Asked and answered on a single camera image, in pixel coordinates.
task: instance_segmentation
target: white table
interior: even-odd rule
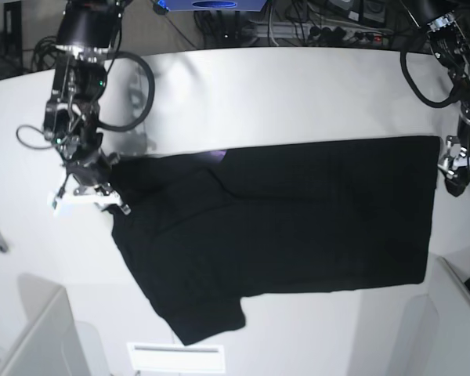
[[[394,52],[233,49],[150,56],[147,61],[156,75],[154,108],[137,137],[108,135],[108,150],[165,155],[333,139],[444,136],[455,132],[457,124],[456,107],[433,110],[418,101]],[[434,100],[444,98],[446,71],[432,56],[409,56],[409,65],[422,92]],[[0,324],[0,345],[5,347],[24,324],[17,316],[16,276],[32,273],[67,286],[75,318],[98,328],[110,369],[127,376],[125,342],[168,343],[174,338],[125,268],[110,236],[109,215],[82,207],[52,218],[47,193],[59,186],[60,159],[54,151],[24,149],[14,136],[18,125],[41,126],[51,85],[52,72],[0,82],[0,230],[12,248],[9,256],[0,256],[0,322],[7,323]],[[139,85],[135,68],[117,62],[101,100],[103,120],[126,122]],[[430,250],[447,255],[466,248],[470,190],[454,199],[441,181]],[[427,287],[245,299],[248,326],[206,342],[225,345],[229,375],[310,374],[311,367],[329,376],[383,375],[402,308]]]

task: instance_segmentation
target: black t-shirt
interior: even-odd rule
[[[440,141],[228,150],[115,166],[113,237],[185,345],[245,325],[240,298],[419,284]]]

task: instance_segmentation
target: t-shirt sleeve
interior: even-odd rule
[[[213,335],[236,331],[245,326],[245,316],[239,298],[208,302],[164,315],[184,345],[202,341]]]

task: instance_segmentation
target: power strip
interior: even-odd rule
[[[369,45],[374,48],[387,47],[389,45],[389,38],[387,36],[392,34],[389,29],[374,29],[372,27],[363,27],[359,25],[354,27],[346,25],[344,22],[338,20],[327,20],[321,24],[313,23],[292,23],[290,21],[273,22],[272,30],[274,38],[282,39],[303,39],[303,32],[305,38],[308,38],[312,27],[324,29],[328,27],[331,31],[340,27],[345,31],[343,41],[347,43],[354,43],[356,45]],[[253,38],[267,38],[268,36],[268,23],[251,21],[249,25],[242,29],[242,34],[246,37]],[[356,35],[363,35],[363,38],[357,38]]]

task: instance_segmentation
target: white label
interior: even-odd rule
[[[348,18],[351,19],[351,20],[354,20],[354,21],[358,21],[359,20],[359,13],[355,13],[355,12],[350,11],[350,14],[348,15]]]
[[[128,343],[135,371],[172,372],[175,374],[224,374],[223,346],[160,345]]]

